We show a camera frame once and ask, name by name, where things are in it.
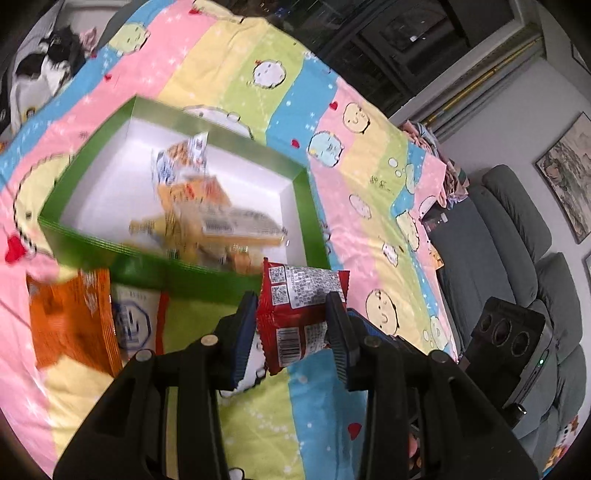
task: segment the red snack bag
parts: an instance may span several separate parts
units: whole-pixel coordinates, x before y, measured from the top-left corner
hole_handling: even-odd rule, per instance
[[[339,292],[344,304],[348,289],[348,271],[290,267],[265,259],[256,325],[271,375],[326,346],[326,294]]]

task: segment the clothes pile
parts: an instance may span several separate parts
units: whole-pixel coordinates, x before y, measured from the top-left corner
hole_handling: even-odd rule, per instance
[[[97,39],[95,28],[82,35],[69,26],[57,28],[18,63],[10,91],[13,135],[78,73]]]
[[[441,193],[437,197],[437,203],[443,208],[451,210],[456,203],[468,197],[470,182],[466,172],[442,153],[437,137],[425,125],[410,120],[406,120],[399,128],[413,144],[435,155],[447,166],[445,180],[441,187]]]

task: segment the colorful bedspread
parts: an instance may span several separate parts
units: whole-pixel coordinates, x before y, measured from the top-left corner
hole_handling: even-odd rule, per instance
[[[134,95],[190,108],[305,165],[331,266],[351,270],[349,305],[425,352],[455,356],[419,221],[445,165],[265,20],[205,0],[150,0],[0,156],[0,407],[47,473],[111,379],[67,357],[35,367],[25,276],[68,274],[37,215],[69,155]],[[220,313],[171,302],[166,349],[204,333],[195,318],[208,309]],[[220,408],[228,462],[248,478],[354,477],[365,396],[344,390],[330,351],[222,399]]]

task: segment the white snack bag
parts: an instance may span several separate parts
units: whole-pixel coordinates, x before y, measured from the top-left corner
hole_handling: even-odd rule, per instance
[[[162,353],[158,351],[162,341],[157,338],[158,312],[165,314],[167,303],[168,295],[159,291],[111,284],[115,334],[124,362],[144,348]]]
[[[206,174],[205,147],[207,132],[174,144],[152,156],[152,172],[156,185],[173,185]]]

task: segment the snack package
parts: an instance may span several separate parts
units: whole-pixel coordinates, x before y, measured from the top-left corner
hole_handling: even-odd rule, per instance
[[[348,289],[348,271],[264,259],[256,325],[271,375],[327,346],[326,294],[338,292],[344,304]]]
[[[285,240],[285,230],[262,212],[211,203],[177,202],[174,212],[183,236],[203,245],[277,247]]]
[[[207,132],[204,132],[158,152],[153,160],[154,183],[172,185],[205,175],[206,145]]]
[[[127,242],[127,245],[150,253],[201,265],[207,268],[234,270],[240,275],[257,275],[262,271],[263,255],[259,249],[238,245],[204,244],[187,241],[181,233],[180,223],[172,212],[142,221],[133,220],[129,224],[132,235],[145,232],[151,235],[162,247],[152,251],[146,247]]]
[[[37,368],[62,355],[113,377],[122,368],[111,315],[108,270],[79,272],[61,284],[27,278]]]
[[[153,237],[169,256],[175,257],[171,251],[178,251],[183,245],[180,223],[173,212],[167,212],[154,218],[129,223],[129,233],[132,235],[145,232]]]
[[[164,353],[162,332],[168,308],[167,293],[114,284],[111,302],[117,342],[125,362],[142,348],[157,355]]]
[[[175,202],[194,200],[214,205],[230,206],[230,199],[216,177],[196,177],[184,183],[158,186],[158,196],[165,212],[171,212]]]

